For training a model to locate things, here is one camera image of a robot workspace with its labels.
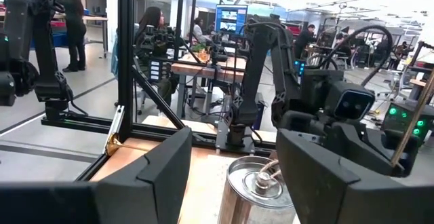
floor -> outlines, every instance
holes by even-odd
[[[88,39],[102,39],[101,29],[89,27]],[[57,48],[59,67],[68,64],[68,50]],[[76,104],[97,117],[112,118],[115,112],[113,103],[117,99],[117,82],[110,73],[110,59],[103,59],[102,45],[86,46],[87,70],[80,73],[67,73],[69,86],[76,96]],[[31,53],[31,62],[36,63],[35,53]],[[271,60],[266,66],[272,70]],[[357,69],[346,72],[345,77],[354,83],[360,83],[369,73]],[[388,90],[383,81],[387,75],[379,74],[367,85],[376,92]],[[259,92],[266,98],[267,108],[262,118],[261,130],[275,131],[271,124],[271,102],[274,97],[273,76],[264,69]],[[172,109],[175,111],[177,94],[173,95]],[[380,109],[387,109],[383,103]],[[62,128],[42,126],[43,104],[38,103],[35,94],[19,98],[13,107],[0,107],[0,181],[72,181],[103,151],[103,134],[74,131]],[[142,121],[147,115],[157,115],[155,104],[145,102]],[[186,118],[198,115],[187,110]],[[434,151],[423,147],[420,150],[413,173],[406,179],[398,179],[407,185],[423,185],[434,182]]]

metal can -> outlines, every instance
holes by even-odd
[[[218,215],[219,224],[291,224],[296,216],[290,193],[278,167],[260,172],[271,159],[246,156],[228,168]]]

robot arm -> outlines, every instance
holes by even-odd
[[[292,68],[292,34],[281,27],[279,21],[257,22],[250,20],[246,26],[249,41],[248,62],[240,92],[234,97],[230,111],[225,116],[229,127],[228,143],[242,145],[245,128],[251,127],[257,118],[256,93],[262,75],[267,52],[271,50],[275,98],[272,104],[272,121],[276,126],[288,110],[290,100],[298,98],[300,86]]]
[[[73,93],[58,70],[51,19],[64,8],[56,0],[7,0],[4,36],[0,41],[0,105],[12,106],[15,96],[35,90],[39,102],[51,111],[63,111]],[[31,40],[39,67],[28,61]]]

computer monitor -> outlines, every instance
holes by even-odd
[[[247,21],[247,5],[217,5],[215,31],[244,35],[242,26]]]

green led light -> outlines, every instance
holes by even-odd
[[[395,108],[390,109],[390,110],[389,110],[389,113],[390,113],[391,115],[396,114],[396,109],[395,109]]]

